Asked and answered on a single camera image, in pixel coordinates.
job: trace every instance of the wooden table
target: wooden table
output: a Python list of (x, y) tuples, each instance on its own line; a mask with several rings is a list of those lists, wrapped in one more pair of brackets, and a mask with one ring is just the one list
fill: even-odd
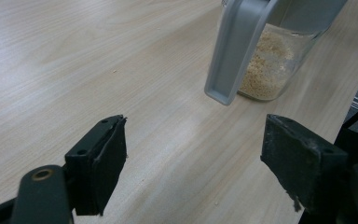
[(297, 223), (259, 159), (265, 117), (335, 140), (358, 89), (358, 0), (270, 103), (204, 94), (219, 13), (220, 0), (0, 1), (0, 203), (123, 114), (117, 188), (103, 217), (76, 223)]

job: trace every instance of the transparent container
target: transparent container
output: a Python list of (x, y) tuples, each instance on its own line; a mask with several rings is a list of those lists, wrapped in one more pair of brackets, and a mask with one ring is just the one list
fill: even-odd
[(259, 101), (278, 98), (321, 33), (300, 34), (266, 24), (238, 93)]
[(278, 98), (347, 0), (223, 0), (205, 93)]

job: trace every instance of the grain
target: grain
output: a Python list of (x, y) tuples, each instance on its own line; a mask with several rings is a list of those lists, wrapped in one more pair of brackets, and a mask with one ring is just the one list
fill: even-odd
[(277, 98), (291, 76), (292, 70), (286, 67), (290, 60), (293, 60), (293, 53), (282, 36), (266, 27), (249, 62), (239, 93), (261, 101)]

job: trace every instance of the screw hole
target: screw hole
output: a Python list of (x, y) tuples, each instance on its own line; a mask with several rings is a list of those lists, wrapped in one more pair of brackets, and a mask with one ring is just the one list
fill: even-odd
[(53, 170), (43, 169), (43, 170), (40, 170), (40, 171), (37, 171), (36, 173), (34, 173), (32, 175), (32, 179), (34, 181), (41, 181), (41, 180), (45, 180), (45, 179), (51, 177), (52, 174), (53, 174)]
[(78, 152), (77, 152), (77, 155), (84, 155), (84, 154), (86, 154), (87, 153), (87, 150), (86, 149), (80, 149), (80, 150), (78, 150)]

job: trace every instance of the light wood surface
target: light wood surface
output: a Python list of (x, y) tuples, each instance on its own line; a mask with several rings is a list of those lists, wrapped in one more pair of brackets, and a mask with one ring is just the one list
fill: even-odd
[(100, 119), (128, 117), (129, 158), (103, 217), (76, 223), (297, 223), (259, 159), (267, 113), (330, 142), (358, 89), (349, 0), (278, 100), (203, 92), (219, 0), (0, 1), (0, 203)]

